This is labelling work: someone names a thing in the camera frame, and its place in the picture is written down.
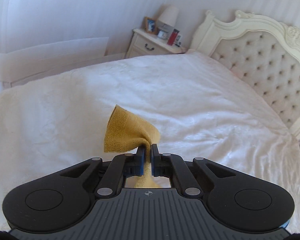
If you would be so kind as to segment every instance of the picture frame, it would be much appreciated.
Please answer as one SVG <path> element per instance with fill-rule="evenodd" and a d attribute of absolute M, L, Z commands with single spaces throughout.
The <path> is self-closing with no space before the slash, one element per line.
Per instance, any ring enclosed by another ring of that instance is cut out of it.
<path fill-rule="evenodd" d="M 167 30 L 162 29 L 158 33 L 158 38 L 166 40 L 166 39 L 168 39 L 168 34 L 169 34 L 169 32 Z"/>
<path fill-rule="evenodd" d="M 174 43 L 178 44 L 180 42 L 181 38 L 182 38 L 182 35 L 178 33 L 176 39 L 174 40 Z"/>
<path fill-rule="evenodd" d="M 145 31 L 150 34 L 157 34 L 157 25 L 155 19 L 145 17 Z"/>

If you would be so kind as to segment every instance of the red object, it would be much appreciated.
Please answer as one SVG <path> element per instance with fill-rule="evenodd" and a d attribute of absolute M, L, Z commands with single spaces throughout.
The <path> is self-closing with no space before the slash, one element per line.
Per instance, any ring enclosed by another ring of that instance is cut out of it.
<path fill-rule="evenodd" d="M 167 42 L 168 45 L 172 46 L 176 37 L 178 36 L 179 31 L 177 29 L 174 29 L 173 32 L 171 33 L 171 36 Z"/>

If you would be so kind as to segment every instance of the bed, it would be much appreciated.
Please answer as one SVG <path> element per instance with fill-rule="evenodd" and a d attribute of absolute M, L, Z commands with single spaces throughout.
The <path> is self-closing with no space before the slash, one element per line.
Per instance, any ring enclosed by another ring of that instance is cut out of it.
<path fill-rule="evenodd" d="M 17 185 L 116 155 L 103 152 L 116 104 L 158 128 L 161 153 L 202 156 L 284 187 L 296 204 L 287 229 L 300 232 L 300 31 L 241 11 L 232 23 L 207 12 L 186 54 L 88 66 L 1 92 L 0 229 L 9 229 L 2 200 Z"/>

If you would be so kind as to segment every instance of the white nightstand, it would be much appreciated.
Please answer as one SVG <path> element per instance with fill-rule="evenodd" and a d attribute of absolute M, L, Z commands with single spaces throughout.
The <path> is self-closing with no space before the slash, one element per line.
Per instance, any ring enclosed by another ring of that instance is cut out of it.
<path fill-rule="evenodd" d="M 144 55 L 181 54 L 187 49 L 168 45 L 167 40 L 162 40 L 154 34 L 146 33 L 142 29 L 133 29 L 133 38 L 126 54 L 126 58 Z"/>

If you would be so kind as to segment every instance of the circular pad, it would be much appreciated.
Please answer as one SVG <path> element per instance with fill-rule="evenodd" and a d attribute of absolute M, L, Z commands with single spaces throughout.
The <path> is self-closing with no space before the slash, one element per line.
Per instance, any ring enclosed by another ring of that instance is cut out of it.
<path fill-rule="evenodd" d="M 236 203 L 249 210 L 262 210 L 270 206 L 272 199 L 268 193 L 258 189 L 245 189 L 235 195 Z"/>
<path fill-rule="evenodd" d="M 52 189 L 40 189 L 30 193 L 26 197 L 26 204 L 29 208 L 38 211 L 50 210 L 61 204 L 63 196 Z"/>

